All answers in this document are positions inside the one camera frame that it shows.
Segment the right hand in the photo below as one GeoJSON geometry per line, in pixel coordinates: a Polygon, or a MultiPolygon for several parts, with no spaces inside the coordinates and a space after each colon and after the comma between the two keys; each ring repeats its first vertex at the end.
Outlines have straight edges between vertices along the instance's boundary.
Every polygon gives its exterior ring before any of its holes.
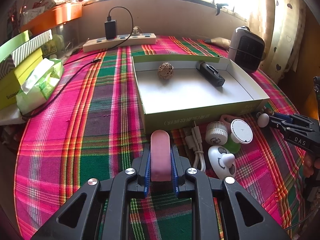
{"type": "Polygon", "coordinates": [[[320,159],[313,159],[313,156],[308,152],[304,155],[303,174],[305,178],[313,175],[315,169],[320,169],[320,159]]]}

